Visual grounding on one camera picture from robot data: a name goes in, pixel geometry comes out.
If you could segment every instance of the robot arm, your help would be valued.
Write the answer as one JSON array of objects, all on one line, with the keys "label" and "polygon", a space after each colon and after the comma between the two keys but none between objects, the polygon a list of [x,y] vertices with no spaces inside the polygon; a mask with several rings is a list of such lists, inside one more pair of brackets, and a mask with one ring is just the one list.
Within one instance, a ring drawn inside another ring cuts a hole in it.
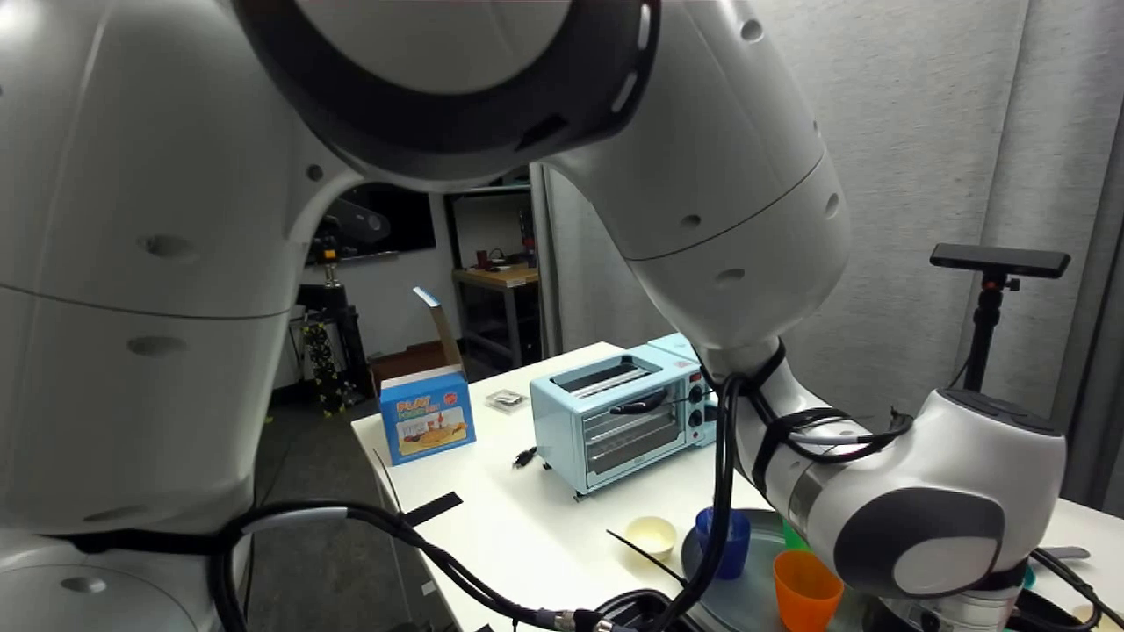
[{"label": "robot arm", "polygon": [[749,382],[742,470],[847,584],[970,588],[1048,525],[1065,447],[994,400],[929,394],[865,460],[827,462],[857,421],[778,441],[825,408],[778,339],[843,275],[847,202],[744,0],[0,0],[0,80],[0,525],[236,517],[327,200],[532,158],[707,367]]}]

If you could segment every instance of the floor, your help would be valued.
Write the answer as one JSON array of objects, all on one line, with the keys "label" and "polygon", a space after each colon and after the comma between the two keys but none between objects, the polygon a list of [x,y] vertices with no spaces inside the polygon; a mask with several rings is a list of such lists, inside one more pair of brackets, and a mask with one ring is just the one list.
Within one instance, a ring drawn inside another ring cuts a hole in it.
[{"label": "floor", "polygon": [[[256,502],[372,502],[385,491],[351,416],[322,416],[302,396],[274,396],[256,456]],[[457,632],[422,559],[388,537],[345,525],[286,525],[254,542],[250,632]]]}]

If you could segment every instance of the blue box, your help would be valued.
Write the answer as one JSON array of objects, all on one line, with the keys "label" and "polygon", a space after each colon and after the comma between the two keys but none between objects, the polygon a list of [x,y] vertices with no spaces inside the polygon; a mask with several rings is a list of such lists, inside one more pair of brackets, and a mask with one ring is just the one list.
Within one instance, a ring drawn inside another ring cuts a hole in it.
[{"label": "blue box", "polygon": [[382,378],[382,430],[394,462],[446,454],[477,440],[461,367]]}]

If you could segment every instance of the black stand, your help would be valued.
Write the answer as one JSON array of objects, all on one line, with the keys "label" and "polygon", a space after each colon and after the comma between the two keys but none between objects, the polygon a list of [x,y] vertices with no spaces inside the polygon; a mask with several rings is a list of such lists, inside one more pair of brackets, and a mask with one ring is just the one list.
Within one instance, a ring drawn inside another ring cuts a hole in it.
[{"label": "black stand", "polygon": [[929,253],[933,265],[983,270],[981,299],[971,312],[971,352],[964,360],[962,387],[983,391],[989,332],[996,326],[996,309],[1004,306],[1004,291],[1018,291],[1018,276],[1060,276],[1067,265],[1067,253],[1048,248],[989,248],[989,244],[950,244],[936,243]]}]

